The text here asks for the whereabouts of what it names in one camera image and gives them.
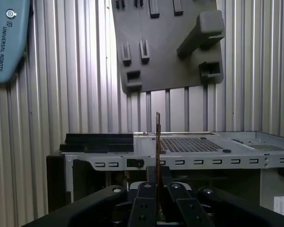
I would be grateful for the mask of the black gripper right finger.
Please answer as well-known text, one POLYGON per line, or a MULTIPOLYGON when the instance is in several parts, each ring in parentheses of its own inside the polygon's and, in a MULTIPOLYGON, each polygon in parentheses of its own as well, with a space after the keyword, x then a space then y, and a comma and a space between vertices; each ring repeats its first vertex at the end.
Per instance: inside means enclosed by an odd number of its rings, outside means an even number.
POLYGON ((214 187, 195 194, 172 180, 170 168, 161 167, 161 187, 167 202, 162 208, 185 227, 284 227, 284 216, 214 187))

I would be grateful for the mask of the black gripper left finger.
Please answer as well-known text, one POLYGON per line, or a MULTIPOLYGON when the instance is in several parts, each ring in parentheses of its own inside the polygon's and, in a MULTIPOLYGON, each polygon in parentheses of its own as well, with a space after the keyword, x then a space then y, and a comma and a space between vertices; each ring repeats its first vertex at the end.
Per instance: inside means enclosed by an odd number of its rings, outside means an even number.
POLYGON ((28 227, 155 227, 157 168, 137 189, 108 186, 27 224, 28 227))

